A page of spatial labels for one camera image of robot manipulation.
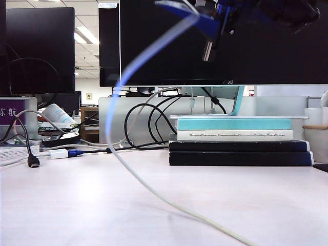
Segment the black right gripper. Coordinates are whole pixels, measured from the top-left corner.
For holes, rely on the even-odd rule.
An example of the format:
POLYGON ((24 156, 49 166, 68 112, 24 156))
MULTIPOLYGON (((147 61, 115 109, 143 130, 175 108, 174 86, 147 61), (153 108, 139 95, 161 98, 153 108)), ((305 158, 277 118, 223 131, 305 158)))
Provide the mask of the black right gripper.
MULTIPOLYGON (((232 24, 237 26, 245 24, 275 26, 298 33, 304 27, 320 19, 317 1, 232 1, 232 3, 234 9, 232 24)), ((155 1, 155 5, 186 19, 208 38, 216 37, 214 50, 217 50, 228 21, 230 6, 218 7, 218 21, 205 14, 200 14, 187 3, 155 1)))

